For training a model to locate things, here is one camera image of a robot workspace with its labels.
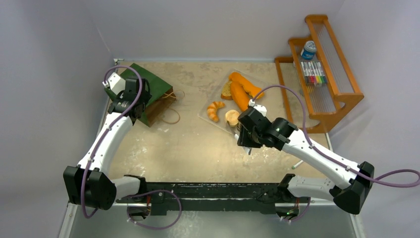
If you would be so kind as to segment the coloured marker set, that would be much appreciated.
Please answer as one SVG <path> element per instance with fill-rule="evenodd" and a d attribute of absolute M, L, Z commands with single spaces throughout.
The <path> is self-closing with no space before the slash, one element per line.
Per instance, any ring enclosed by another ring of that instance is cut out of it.
<path fill-rule="evenodd" d="M 300 61 L 300 66 L 307 85 L 316 87 L 327 85 L 327 78 L 320 61 Z"/>

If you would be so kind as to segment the fake croissant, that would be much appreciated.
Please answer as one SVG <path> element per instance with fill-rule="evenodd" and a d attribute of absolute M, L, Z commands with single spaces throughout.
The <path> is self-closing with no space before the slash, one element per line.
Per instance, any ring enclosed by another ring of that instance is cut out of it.
<path fill-rule="evenodd" d="M 218 110 L 225 107 L 225 103 L 222 101 L 213 101 L 210 105 L 207 107 L 207 116 L 210 120 L 213 122 L 219 122 L 218 117 Z"/>

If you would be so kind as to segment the green white marker pen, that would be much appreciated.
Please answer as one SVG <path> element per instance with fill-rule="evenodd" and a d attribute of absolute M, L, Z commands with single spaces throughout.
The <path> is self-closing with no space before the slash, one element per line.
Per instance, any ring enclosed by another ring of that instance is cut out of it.
<path fill-rule="evenodd" d="M 298 163 L 296 163 L 295 165 L 293 165 L 291 168 L 294 170 L 296 169 L 298 166 L 300 166 L 303 163 L 303 161 L 299 161 Z"/>

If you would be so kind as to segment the green paper bag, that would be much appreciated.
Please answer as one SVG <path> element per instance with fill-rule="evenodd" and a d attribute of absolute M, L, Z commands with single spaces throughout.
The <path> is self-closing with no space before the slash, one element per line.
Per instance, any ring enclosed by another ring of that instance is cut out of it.
<path fill-rule="evenodd" d="M 138 78 L 140 82 L 139 93 L 137 97 L 135 98 L 134 102 L 124 111 L 124 113 L 130 111 L 131 108 L 134 106 L 135 102 L 139 99 L 142 90 L 142 78 L 145 78 L 150 84 L 152 98 L 149 100 L 145 111 L 141 115 L 141 118 L 131 121 L 133 123 L 135 123 L 136 121 L 140 121 L 144 125 L 151 127 L 158 120 L 162 120 L 163 113 L 169 109 L 169 107 L 173 102 L 175 102 L 175 100 L 179 99 L 179 97 L 175 95 L 173 86 L 136 63 L 133 63 L 129 66 L 121 65 L 120 67 L 124 69 L 123 72 L 119 74 L 121 78 L 125 80 L 127 78 L 135 77 Z M 117 66 L 109 69 L 105 73 L 105 78 L 103 79 L 103 81 L 113 72 L 116 73 L 116 69 Z"/>

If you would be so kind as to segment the round fake bread roll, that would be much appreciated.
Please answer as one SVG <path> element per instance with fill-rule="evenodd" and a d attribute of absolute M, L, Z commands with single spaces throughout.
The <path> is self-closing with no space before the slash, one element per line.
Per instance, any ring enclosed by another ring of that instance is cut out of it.
<path fill-rule="evenodd" d="M 229 110 L 225 113 L 225 120 L 230 127 L 236 127 L 239 123 L 240 113 L 237 110 Z"/>

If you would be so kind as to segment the metal tongs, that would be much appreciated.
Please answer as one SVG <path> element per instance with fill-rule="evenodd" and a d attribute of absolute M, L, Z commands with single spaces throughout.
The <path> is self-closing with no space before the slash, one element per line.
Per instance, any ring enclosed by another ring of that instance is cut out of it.
<path fill-rule="evenodd" d="M 239 134 L 239 131 L 236 128 L 232 128 L 232 133 L 234 135 L 234 138 L 236 139 L 236 142 L 238 143 L 239 142 L 239 135 L 240 135 Z M 245 147 L 245 146 L 241 146 L 241 148 L 245 151 L 245 153 L 247 155 L 250 155 L 251 154 L 251 151 L 252 151 L 251 148 Z"/>

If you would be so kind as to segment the orange wooden shelf rack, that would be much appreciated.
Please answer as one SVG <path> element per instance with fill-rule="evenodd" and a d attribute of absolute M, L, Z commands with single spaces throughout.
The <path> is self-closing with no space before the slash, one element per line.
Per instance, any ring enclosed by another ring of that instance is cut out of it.
<path fill-rule="evenodd" d="M 363 98 L 327 15 L 305 17 L 306 37 L 288 41 L 291 55 L 274 62 L 281 85 L 305 104 L 308 133 L 330 132 Z"/>

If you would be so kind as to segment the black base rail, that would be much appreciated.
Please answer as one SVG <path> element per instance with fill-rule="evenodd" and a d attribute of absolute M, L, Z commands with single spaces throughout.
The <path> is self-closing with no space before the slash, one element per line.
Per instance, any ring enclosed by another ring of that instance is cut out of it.
<path fill-rule="evenodd" d="M 309 201 L 308 197 L 297 199 L 281 183 L 147 182 L 141 192 L 152 194 L 124 197 L 117 203 L 149 202 L 153 216 L 179 210 L 285 215 L 296 203 Z"/>

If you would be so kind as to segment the blue white jar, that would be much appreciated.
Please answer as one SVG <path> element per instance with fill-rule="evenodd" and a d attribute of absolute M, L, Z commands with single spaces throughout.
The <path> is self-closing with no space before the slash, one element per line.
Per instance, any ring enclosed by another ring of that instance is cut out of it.
<path fill-rule="evenodd" d="M 306 41 L 300 55 L 304 60 L 312 60 L 316 52 L 317 48 L 314 41 Z"/>

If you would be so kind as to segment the clear plastic tray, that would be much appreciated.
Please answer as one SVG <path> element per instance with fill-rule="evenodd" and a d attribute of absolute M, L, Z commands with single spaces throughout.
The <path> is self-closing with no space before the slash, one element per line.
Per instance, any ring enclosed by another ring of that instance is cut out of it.
<path fill-rule="evenodd" d="M 210 94 L 208 96 L 208 99 L 202 106 L 202 108 L 198 111 L 198 117 L 203 119 L 204 121 L 210 123 L 212 126 L 217 127 L 218 129 L 221 129 L 223 131 L 226 131 L 227 133 L 231 133 L 230 129 L 228 128 L 225 120 L 225 114 L 229 110 L 236 110 L 240 112 L 240 108 L 233 100 L 226 100 L 221 98 L 223 88 L 226 83 L 230 83 L 229 76 L 232 73 L 238 73 L 242 75 L 245 79 L 247 79 L 249 82 L 251 82 L 256 87 L 259 87 L 261 89 L 267 87 L 269 85 L 269 82 L 263 81 L 261 78 L 254 77 L 251 74 L 242 72 L 238 69 L 231 68 L 225 76 L 223 76 L 220 81 L 215 85 L 213 89 L 210 90 Z M 225 104 L 225 107 L 220 108 L 217 110 L 217 115 L 219 117 L 218 122 L 214 122 L 208 117 L 207 114 L 207 107 L 213 103 L 213 102 L 223 102 Z"/>

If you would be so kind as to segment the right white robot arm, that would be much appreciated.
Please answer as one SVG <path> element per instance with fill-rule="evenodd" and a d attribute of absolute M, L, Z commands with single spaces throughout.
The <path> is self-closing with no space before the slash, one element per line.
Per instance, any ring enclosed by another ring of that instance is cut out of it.
<path fill-rule="evenodd" d="M 238 145 L 249 148 L 275 148 L 306 162 L 326 176 L 305 178 L 287 174 L 278 185 L 285 202 L 298 197 L 329 200 L 350 214 L 358 215 L 369 194 L 374 166 L 347 160 L 305 137 L 302 130 L 284 118 L 270 122 L 261 112 L 249 107 L 239 117 Z"/>

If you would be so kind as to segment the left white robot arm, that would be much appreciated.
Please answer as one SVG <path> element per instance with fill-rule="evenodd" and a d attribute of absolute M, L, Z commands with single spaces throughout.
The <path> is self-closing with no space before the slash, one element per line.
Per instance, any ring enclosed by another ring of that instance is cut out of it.
<path fill-rule="evenodd" d="M 63 172 L 70 203 L 108 210 L 116 200 L 126 196 L 136 203 L 146 200 L 144 177 L 125 175 L 110 179 L 108 172 L 123 138 L 141 117 L 151 97 L 147 79 L 125 80 L 125 87 L 109 105 L 105 124 L 88 153 L 77 166 L 68 166 Z"/>

